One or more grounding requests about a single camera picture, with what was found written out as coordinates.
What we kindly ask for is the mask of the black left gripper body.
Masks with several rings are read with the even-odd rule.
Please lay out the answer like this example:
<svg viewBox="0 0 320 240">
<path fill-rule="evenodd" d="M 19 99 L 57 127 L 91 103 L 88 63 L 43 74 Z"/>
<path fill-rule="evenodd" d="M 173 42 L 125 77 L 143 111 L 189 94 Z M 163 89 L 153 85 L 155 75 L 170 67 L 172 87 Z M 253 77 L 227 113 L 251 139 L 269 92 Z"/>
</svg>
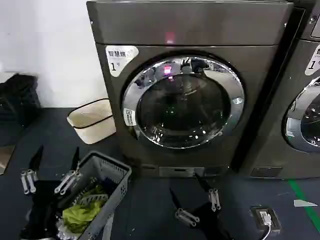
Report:
<svg viewBox="0 0 320 240">
<path fill-rule="evenodd" d="M 32 194 L 32 208 L 26 226 L 20 232 L 21 240 L 54 240 L 57 236 L 56 212 L 60 197 L 55 193 L 59 180 L 38 180 Z"/>
</svg>

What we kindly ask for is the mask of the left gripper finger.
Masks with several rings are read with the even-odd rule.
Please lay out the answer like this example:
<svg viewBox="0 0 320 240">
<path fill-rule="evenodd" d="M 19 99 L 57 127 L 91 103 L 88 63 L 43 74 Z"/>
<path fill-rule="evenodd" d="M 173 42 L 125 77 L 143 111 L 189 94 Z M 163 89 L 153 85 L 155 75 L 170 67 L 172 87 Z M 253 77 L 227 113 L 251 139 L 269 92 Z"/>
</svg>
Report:
<svg viewBox="0 0 320 240">
<path fill-rule="evenodd" d="M 30 159 L 28 169 L 20 173 L 20 180 L 25 195 L 34 194 L 37 190 L 35 183 L 38 181 L 38 170 L 42 161 L 44 146 L 41 145 Z"/>
<path fill-rule="evenodd" d="M 80 173 L 80 149 L 76 148 L 72 158 L 70 170 L 64 175 L 60 184 L 54 189 L 55 194 L 65 195 L 67 190 L 81 178 Z"/>
</svg>

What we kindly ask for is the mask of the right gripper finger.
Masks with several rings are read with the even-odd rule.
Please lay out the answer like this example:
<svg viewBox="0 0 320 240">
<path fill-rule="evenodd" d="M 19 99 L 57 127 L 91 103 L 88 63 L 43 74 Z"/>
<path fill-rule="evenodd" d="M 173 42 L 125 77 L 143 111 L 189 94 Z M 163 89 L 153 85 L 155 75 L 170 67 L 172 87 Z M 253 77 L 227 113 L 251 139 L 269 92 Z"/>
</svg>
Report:
<svg viewBox="0 0 320 240">
<path fill-rule="evenodd" d="M 169 191 L 170 191 L 170 195 L 171 195 L 173 204 L 176 208 L 176 211 L 174 214 L 175 218 L 178 219 L 179 221 L 181 221 L 182 223 L 186 224 L 189 227 L 196 227 L 197 224 L 200 223 L 200 218 L 193 215 L 192 213 L 188 212 L 184 208 L 182 208 L 174 191 L 171 188 L 169 189 Z"/>
<path fill-rule="evenodd" d="M 211 210 L 213 212 L 221 210 L 220 196 L 217 188 L 212 188 L 209 183 L 203 179 L 196 172 L 194 173 L 195 178 L 202 187 L 202 189 L 208 194 L 208 200 L 211 204 Z"/>
</svg>

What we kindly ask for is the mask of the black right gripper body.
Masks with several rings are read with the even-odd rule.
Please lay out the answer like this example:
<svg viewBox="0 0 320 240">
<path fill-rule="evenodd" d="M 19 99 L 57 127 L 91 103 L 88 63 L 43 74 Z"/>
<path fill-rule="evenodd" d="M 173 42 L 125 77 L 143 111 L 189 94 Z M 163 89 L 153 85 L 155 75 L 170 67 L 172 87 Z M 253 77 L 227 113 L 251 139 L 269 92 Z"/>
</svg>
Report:
<svg viewBox="0 0 320 240">
<path fill-rule="evenodd" d="M 207 240 L 232 240 L 233 237 L 220 220 L 220 210 L 213 211 L 210 202 L 195 208 L 192 214 L 199 218 L 193 229 L 200 230 Z"/>
</svg>

